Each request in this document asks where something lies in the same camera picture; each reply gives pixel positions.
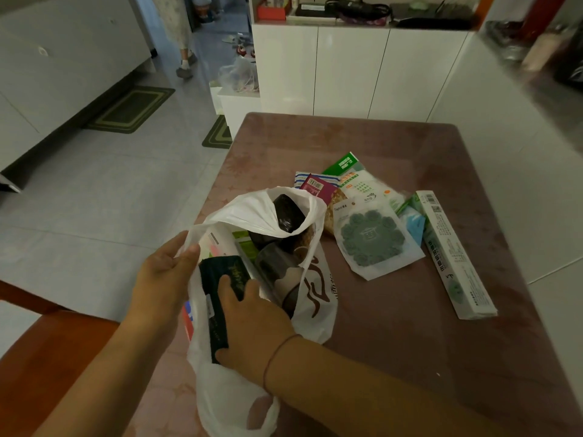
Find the person's left hand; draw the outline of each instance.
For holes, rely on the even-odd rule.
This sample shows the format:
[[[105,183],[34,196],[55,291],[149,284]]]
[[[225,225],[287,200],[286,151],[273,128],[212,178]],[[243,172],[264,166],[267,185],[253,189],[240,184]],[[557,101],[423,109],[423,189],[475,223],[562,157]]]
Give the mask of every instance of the person's left hand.
[[[123,322],[137,327],[140,334],[151,334],[164,349],[178,327],[180,310],[188,300],[188,281],[200,256],[197,244],[175,258],[187,234],[179,233],[144,261]]]

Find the wooden chair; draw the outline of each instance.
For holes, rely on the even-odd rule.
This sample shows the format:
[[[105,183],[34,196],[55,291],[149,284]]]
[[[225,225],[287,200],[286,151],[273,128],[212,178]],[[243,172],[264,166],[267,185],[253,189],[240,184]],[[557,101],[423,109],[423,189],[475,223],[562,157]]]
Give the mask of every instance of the wooden chair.
[[[0,300],[41,314],[0,358],[0,435],[30,436],[118,323],[70,311],[0,281]]]

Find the gray shoe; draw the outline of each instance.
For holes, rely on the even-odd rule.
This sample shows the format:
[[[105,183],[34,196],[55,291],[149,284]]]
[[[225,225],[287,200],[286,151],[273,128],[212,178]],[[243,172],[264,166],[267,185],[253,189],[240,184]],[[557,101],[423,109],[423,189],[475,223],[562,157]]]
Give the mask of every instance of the gray shoe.
[[[176,76],[178,78],[188,80],[189,78],[193,77],[193,73],[190,69],[183,69],[182,67],[179,67],[178,69],[176,69]]]

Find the striped packet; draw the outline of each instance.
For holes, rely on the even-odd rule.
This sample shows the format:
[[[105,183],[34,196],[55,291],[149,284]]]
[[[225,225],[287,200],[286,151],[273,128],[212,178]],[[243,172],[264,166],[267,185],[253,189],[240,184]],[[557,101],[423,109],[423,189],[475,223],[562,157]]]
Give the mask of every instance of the striped packet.
[[[309,175],[315,176],[318,179],[323,179],[324,181],[329,182],[335,186],[340,184],[340,178],[338,176],[322,175],[322,173],[295,172],[293,187],[295,189],[300,188],[305,180],[308,179]]]

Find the patterned dress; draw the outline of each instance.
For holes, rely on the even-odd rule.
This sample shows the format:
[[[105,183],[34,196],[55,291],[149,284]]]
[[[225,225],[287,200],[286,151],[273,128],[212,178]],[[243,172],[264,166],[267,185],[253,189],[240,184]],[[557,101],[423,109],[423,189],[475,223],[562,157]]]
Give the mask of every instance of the patterned dress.
[[[152,0],[158,10],[158,15],[164,23],[166,35],[180,49],[188,48],[188,39],[191,34],[184,0]]]

